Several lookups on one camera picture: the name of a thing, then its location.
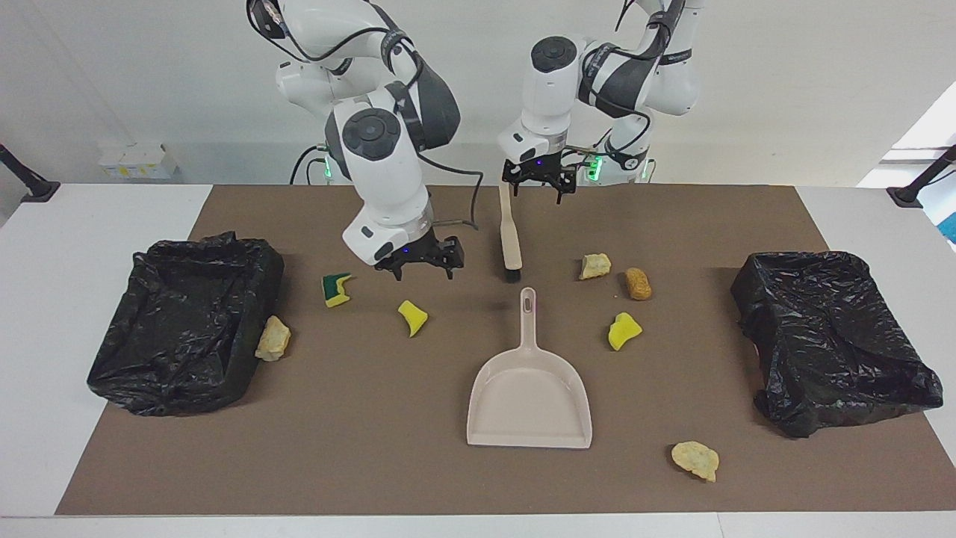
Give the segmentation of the beige hand brush black bristles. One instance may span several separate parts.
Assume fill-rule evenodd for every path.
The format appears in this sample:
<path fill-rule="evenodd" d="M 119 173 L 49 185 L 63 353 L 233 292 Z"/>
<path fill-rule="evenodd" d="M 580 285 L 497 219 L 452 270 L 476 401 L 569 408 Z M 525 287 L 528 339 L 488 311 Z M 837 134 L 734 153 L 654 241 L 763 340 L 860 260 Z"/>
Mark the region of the beige hand brush black bristles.
<path fill-rule="evenodd" d="M 517 235 L 515 219 L 512 214 L 511 194 L 509 185 L 502 182 L 498 185 L 500 204 L 500 241 L 504 260 L 505 278 L 507 282 L 516 283 L 521 279 L 523 260 L 520 242 Z"/>

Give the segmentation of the large yellow sponge piece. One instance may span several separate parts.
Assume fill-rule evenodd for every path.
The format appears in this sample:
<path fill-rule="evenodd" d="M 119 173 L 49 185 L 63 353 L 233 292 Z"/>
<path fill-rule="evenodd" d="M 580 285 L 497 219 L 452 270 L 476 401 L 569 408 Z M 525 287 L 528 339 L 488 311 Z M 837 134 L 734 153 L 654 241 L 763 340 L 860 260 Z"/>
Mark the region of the large yellow sponge piece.
<path fill-rule="evenodd" d="M 615 315 L 608 329 L 608 343 L 615 352 L 620 351 L 628 341 L 643 333 L 643 327 L 628 312 L 621 311 Z"/>

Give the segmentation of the beige plastic dustpan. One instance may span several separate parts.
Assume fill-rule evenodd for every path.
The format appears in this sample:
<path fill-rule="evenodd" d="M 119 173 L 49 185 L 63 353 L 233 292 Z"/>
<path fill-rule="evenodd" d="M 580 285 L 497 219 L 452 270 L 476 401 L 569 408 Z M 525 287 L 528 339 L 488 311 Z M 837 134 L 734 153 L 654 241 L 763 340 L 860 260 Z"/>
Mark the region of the beige plastic dustpan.
<path fill-rule="evenodd" d="M 593 442 L 588 395 L 576 368 L 537 341 L 537 295 L 523 288 L 517 347 L 476 374 L 465 420 L 472 446 L 586 450 Z"/>

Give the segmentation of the pale oval sponge chunk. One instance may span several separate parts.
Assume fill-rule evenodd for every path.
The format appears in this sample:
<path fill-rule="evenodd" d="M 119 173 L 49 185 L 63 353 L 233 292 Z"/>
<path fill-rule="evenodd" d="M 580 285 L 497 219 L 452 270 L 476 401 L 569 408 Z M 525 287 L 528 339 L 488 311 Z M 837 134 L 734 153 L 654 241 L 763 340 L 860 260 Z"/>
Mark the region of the pale oval sponge chunk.
<path fill-rule="evenodd" d="M 707 483 L 716 483 L 720 466 L 719 454 L 700 442 L 679 442 L 671 449 L 672 462 L 682 470 Z"/>

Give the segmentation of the black bag lined bin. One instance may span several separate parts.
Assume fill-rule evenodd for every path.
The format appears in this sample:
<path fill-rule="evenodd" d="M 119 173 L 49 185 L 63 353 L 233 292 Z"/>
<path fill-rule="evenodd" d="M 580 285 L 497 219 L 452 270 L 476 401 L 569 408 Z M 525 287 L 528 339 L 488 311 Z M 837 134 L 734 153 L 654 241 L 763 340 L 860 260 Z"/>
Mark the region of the black bag lined bin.
<path fill-rule="evenodd" d="M 940 376 L 919 357 L 859 256 L 751 254 L 730 292 L 760 362 L 754 405 L 784 435 L 809 437 L 945 403 Z"/>
<path fill-rule="evenodd" d="M 87 387 L 143 416 L 197 415 L 239 401 L 284 269 L 269 242 L 232 231 L 134 254 Z"/>

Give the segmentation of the small yellow sponge piece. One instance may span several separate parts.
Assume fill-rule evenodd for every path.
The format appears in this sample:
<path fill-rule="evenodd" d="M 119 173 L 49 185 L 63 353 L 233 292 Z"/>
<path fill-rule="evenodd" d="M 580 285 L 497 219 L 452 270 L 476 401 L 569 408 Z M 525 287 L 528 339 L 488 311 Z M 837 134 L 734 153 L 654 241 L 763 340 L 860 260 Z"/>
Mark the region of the small yellow sponge piece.
<path fill-rule="evenodd" d="M 410 302 L 410 300 L 404 300 L 397 307 L 397 312 L 399 312 L 403 320 L 406 321 L 407 327 L 409 327 L 409 338 L 414 338 L 429 318 L 429 314 L 426 311 L 420 309 L 419 306 L 416 306 L 416 304 Z"/>

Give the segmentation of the yellow green sponge piece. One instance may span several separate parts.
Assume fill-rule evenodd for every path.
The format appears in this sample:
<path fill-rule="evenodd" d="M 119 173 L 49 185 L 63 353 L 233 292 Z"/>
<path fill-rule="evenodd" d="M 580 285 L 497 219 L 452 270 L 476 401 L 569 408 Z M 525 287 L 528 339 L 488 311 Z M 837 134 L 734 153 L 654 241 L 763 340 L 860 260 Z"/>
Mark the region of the yellow green sponge piece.
<path fill-rule="evenodd" d="M 352 278 L 351 273 L 328 273 L 322 276 L 322 293 L 325 306 L 334 309 L 349 302 L 351 297 L 345 289 L 345 283 Z"/>

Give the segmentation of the pale tan sponge chunk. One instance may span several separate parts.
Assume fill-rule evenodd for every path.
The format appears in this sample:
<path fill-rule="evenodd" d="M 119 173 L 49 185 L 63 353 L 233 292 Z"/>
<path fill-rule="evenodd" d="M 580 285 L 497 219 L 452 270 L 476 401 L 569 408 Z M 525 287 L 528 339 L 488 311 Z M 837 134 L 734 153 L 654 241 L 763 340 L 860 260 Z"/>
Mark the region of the pale tan sponge chunk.
<path fill-rule="evenodd" d="M 254 350 L 254 356 L 265 362 L 278 361 L 285 355 L 290 340 L 290 327 L 286 326 L 280 317 L 270 316 Z"/>

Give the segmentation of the brown table mat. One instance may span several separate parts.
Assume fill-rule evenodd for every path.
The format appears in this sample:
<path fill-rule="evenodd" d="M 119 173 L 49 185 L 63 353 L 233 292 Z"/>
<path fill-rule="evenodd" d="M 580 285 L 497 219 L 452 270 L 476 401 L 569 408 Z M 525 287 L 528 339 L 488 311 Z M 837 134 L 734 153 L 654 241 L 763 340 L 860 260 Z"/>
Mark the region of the brown table mat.
<path fill-rule="evenodd" d="M 820 251 L 794 188 L 595 188 L 554 203 L 513 200 L 523 276 L 502 275 L 498 194 L 484 229 L 458 229 L 465 268 L 428 265 L 402 282 L 363 265 L 341 231 L 348 187 L 218 186 L 191 238 L 263 238 L 285 260 L 278 317 L 288 355 L 260 365 L 233 406 L 141 418 L 108 405 L 58 505 L 61 515 L 507 514 L 956 510 L 956 468 L 921 413 L 789 439 L 755 409 L 760 367 L 730 287 L 755 252 Z M 611 272 L 580 280 L 583 256 Z M 629 297 L 628 267 L 653 295 Z M 328 309 L 322 276 L 351 273 Z M 519 340 L 519 293 L 537 292 L 537 338 L 589 396 L 584 451 L 470 446 L 481 365 Z M 414 337 L 397 312 L 429 314 Z M 615 352 L 630 313 L 643 333 Z M 679 442 L 720 456 L 716 483 L 671 459 Z"/>

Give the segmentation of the small white box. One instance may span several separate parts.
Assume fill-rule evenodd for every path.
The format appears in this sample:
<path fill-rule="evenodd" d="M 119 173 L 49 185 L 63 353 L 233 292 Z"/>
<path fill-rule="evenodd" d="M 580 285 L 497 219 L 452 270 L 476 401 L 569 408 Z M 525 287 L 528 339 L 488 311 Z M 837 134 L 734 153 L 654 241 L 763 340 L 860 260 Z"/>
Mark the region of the small white box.
<path fill-rule="evenodd" d="M 172 180 L 179 169 L 174 157 L 159 143 L 127 146 L 117 166 L 123 177 L 143 180 Z"/>

